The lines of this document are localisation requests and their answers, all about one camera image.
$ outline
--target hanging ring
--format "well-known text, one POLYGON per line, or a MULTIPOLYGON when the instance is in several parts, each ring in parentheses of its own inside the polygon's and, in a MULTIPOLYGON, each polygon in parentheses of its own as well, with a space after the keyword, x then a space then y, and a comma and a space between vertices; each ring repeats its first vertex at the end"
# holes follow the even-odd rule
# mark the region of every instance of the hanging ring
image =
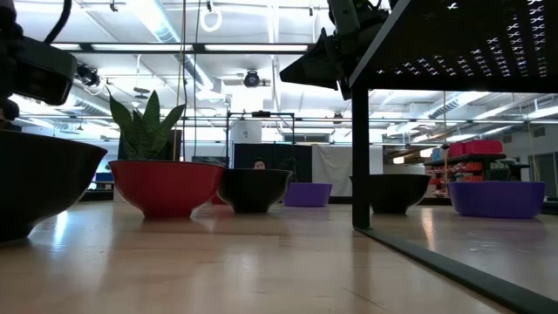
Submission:
POLYGON ((201 28, 206 31, 206 32, 213 32, 213 31, 217 31, 219 30, 219 28, 221 27, 221 23, 223 22, 223 15, 221 14, 221 12, 219 10, 213 9, 211 11, 209 10, 204 10, 202 15, 201 15, 201 20, 200 20, 200 24, 201 24, 201 28), (211 27, 208 27, 208 25, 206 24, 206 16, 214 13, 217 15, 217 22, 215 22, 215 24, 211 27))

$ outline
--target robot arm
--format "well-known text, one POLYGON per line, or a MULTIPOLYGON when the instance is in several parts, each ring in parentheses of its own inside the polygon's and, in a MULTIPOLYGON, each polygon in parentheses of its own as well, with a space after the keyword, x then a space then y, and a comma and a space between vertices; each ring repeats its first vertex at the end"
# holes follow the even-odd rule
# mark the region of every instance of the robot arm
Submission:
POLYGON ((27 38, 16 23, 13 0, 0 0, 0 109, 3 119, 15 119, 17 104, 13 93, 59 106, 66 101, 77 60, 70 53, 51 47, 71 12, 71 0, 64 0, 60 19, 44 42, 27 38))

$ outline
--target purple bowl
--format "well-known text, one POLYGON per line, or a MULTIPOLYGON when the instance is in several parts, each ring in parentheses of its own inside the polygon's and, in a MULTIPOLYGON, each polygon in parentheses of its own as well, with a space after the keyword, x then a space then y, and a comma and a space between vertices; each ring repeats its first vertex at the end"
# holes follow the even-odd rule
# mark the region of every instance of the purple bowl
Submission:
POLYGON ((453 182, 450 197, 460 215, 531 219, 541 213, 546 183, 453 182))
POLYGON ((289 207, 326 207, 331 187, 328 183, 290 183, 282 203, 289 207))

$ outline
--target white curtain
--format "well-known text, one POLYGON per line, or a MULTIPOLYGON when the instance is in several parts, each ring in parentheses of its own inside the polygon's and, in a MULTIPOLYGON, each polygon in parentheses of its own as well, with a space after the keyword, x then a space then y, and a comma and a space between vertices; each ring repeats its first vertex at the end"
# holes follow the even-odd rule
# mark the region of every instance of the white curtain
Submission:
MULTIPOLYGON (((382 147, 370 148, 370 173, 384 172, 382 147)), ((312 145, 312 182, 332 184, 331 196, 352 196, 352 147, 312 145)))

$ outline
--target metal pole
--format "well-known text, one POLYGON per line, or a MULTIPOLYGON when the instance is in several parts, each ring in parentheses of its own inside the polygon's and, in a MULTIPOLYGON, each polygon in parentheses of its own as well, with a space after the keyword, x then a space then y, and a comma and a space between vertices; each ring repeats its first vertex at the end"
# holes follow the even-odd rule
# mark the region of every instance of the metal pole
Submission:
POLYGON ((230 162, 228 160, 228 119, 230 118, 230 112, 227 112, 227 131, 225 132, 225 150, 227 151, 227 157, 226 157, 226 161, 227 161, 227 168, 229 168, 230 162))
POLYGON ((358 81, 352 87, 352 225, 370 227, 368 176, 370 139, 368 131, 368 88, 358 81))
POLYGON ((293 128, 292 128, 293 129, 293 141, 292 141, 292 145, 291 145, 291 155, 292 155, 292 158, 293 158, 293 175, 294 175, 293 181, 298 182, 298 177, 296 175, 296 157, 295 157, 295 153, 296 153, 296 150, 295 150, 295 114, 292 113, 290 115, 290 117, 293 119, 293 128))

